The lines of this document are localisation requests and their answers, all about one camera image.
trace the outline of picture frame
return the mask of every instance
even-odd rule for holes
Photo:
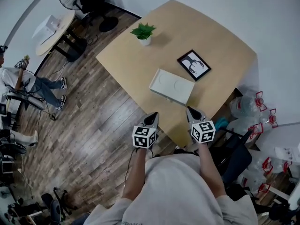
[[[211,71],[210,66],[193,49],[178,58],[177,61],[195,82]]]

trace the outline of hand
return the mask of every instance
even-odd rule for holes
[[[22,59],[22,62],[23,62],[23,64],[22,64],[21,68],[24,69],[24,70],[26,70],[26,68],[27,68],[27,66],[29,64],[29,60]]]

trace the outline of white shirt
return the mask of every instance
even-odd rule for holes
[[[0,94],[5,94],[9,91],[9,89],[5,86],[10,85],[12,88],[15,88],[18,76],[19,76],[20,69],[14,68],[14,67],[1,67],[0,68]],[[23,84],[27,83],[29,81],[29,84],[26,86],[26,91],[30,91],[34,85],[34,82],[36,81],[36,77],[24,70],[22,82]]]
[[[146,182],[134,201],[119,199],[110,209],[97,206],[84,225],[257,225],[248,195],[234,202],[217,199],[199,175],[193,154],[156,157],[146,163]]]

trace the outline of wooden floor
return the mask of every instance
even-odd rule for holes
[[[133,149],[131,133],[133,125],[144,115],[143,110],[120,85],[109,75],[95,56],[137,18],[119,10],[109,13],[119,19],[118,26],[110,32],[100,33],[98,25],[102,18],[94,21],[80,34],[98,41],[88,46],[84,55],[63,69],[68,89],[55,91],[60,97],[66,94],[67,101],[62,111],[56,112],[57,120],[51,121],[48,114],[31,107],[20,112],[19,131],[32,135],[38,130],[39,142],[23,156],[23,166],[33,187],[35,201],[41,202],[43,193],[52,193],[54,187],[69,192],[69,201],[79,210],[73,212],[65,222],[91,211],[97,204],[110,207],[123,190],[128,160]],[[39,77],[55,80],[65,58],[53,52],[38,73]],[[228,102],[214,119],[230,117]],[[154,154],[167,155],[175,144],[162,132],[153,148]],[[15,173],[15,195],[30,198],[30,190],[21,175]]]

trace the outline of teal object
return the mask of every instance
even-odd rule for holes
[[[227,128],[229,122],[226,118],[220,118],[215,122],[216,132],[220,130],[220,128]]]

